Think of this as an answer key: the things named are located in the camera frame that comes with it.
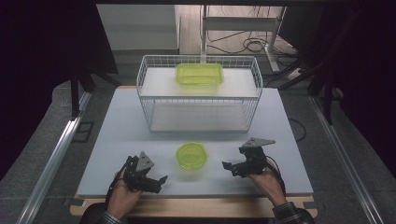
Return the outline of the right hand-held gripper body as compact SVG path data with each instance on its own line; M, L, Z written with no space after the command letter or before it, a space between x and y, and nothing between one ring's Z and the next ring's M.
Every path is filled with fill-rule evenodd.
M262 147L272 145L275 142L275 140L254 137L247 140L246 143L241 146L249 147L248 152L243 154L246 160L233 165L233 176L240 175L241 177L245 177L246 175L260 174L267 164L266 155Z

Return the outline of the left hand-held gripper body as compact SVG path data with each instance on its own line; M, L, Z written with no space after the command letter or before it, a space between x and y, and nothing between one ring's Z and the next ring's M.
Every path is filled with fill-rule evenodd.
M162 180L147 177L147 173L153 166L154 163L145 152L141 152L139 156L129 157L123 175L128 189L159 193L162 189Z

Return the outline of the round green plastic container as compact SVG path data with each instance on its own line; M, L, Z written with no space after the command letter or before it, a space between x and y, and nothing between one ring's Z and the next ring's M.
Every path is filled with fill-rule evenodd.
M200 169L207 161L205 146L197 142L185 143L177 149L176 159L177 164L183 169Z

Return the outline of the white wire rack shelf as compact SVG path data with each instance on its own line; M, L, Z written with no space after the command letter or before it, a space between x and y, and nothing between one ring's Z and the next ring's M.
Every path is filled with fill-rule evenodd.
M180 63L219 63L223 83L176 83ZM137 94L152 132L246 132L262 95L262 74L252 56L146 55Z

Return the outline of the rectangular green plastic container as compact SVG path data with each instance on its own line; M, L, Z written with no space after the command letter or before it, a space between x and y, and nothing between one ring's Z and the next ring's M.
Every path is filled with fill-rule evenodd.
M223 83L219 63L180 63L176 67L176 83L184 86L218 86Z

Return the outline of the person's left hand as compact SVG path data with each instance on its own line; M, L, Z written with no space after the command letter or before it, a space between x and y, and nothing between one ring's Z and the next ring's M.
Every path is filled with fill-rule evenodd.
M121 220L134 209L141 195L141 190L129 190L125 182L120 179L113 188L107 212Z

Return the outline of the person's right hand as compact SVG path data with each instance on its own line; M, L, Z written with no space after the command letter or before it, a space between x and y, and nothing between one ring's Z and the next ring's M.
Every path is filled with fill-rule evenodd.
M247 177L253 181L259 191L269 199L274 207L288 202L276 175L271 170L265 169L259 175L248 175Z

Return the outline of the white power strip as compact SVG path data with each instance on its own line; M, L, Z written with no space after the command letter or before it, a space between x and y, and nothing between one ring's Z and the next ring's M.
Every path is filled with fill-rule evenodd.
M288 76L287 79L288 80L293 80L295 78L297 78L299 75L301 75L303 73L303 69L302 68L296 68L295 70L293 70Z

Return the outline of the black metal stand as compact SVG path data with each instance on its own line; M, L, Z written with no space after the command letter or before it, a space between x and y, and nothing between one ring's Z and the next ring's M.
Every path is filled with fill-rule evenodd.
M324 90L322 114L329 125L332 125L333 99L333 71L331 69L331 65L334 61L336 52L336 49L329 49L324 58L317 65L303 71L296 78L278 87L280 91L283 91L309 77L312 77L313 79L307 88L307 92L309 95L314 96L318 95L321 90Z
M75 120L81 111L79 102L79 89L81 85L85 92L91 93L95 90L95 83L92 79L92 74L99 76L104 81L118 87L121 85L119 81L111 77L104 71L94 67L91 64L83 64L75 66L71 71L70 85L71 85L71 120Z

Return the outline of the dark curtain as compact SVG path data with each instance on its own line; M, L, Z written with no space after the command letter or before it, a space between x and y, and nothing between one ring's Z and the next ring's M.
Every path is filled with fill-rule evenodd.
M97 0L0 0L0 180L45 116L55 87L116 74Z
M310 93L332 76L341 107L396 177L396 0L360 0L332 64L319 71ZM347 7L288 7L279 35L303 62L319 64L347 22Z

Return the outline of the white cabinet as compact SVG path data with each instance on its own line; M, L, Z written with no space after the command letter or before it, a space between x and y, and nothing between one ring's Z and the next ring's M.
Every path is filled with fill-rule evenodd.
M179 49L175 5L97 6L112 50Z

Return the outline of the silver metal rail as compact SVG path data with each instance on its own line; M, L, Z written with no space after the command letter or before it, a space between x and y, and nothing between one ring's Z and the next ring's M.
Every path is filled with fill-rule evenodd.
M78 125L82 120L91 97L91 93L84 92L79 99L77 116L67 122L55 149L53 149L52 154L43 169L43 172L38 178L35 187L25 206L21 210L21 213L15 224L33 223L35 216L37 215L39 208L49 191L50 185L60 168L60 165L64 159L64 155L71 144L73 136L77 131Z
M367 219L371 224L385 224L384 219L381 217L371 193L363 184L355 166L352 164L352 161L348 157L344 145L342 144L338 134L336 133L336 130L329 123L329 121L326 120L323 114L324 108L321 105L319 98L317 96L309 96L308 99L314 107L319 122L321 123L322 128L332 145L332 149L336 154L337 159L339 160Z

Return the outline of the white metal desk frame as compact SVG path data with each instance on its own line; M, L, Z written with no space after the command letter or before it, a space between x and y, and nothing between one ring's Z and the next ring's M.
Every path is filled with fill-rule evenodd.
M211 17L208 15L209 6L203 5L201 16L201 50L200 54L206 56L208 31L238 31L238 32L269 32L270 38L264 46L265 55L273 72L279 72L279 67L274 57L276 37L286 8L281 7L275 17Z

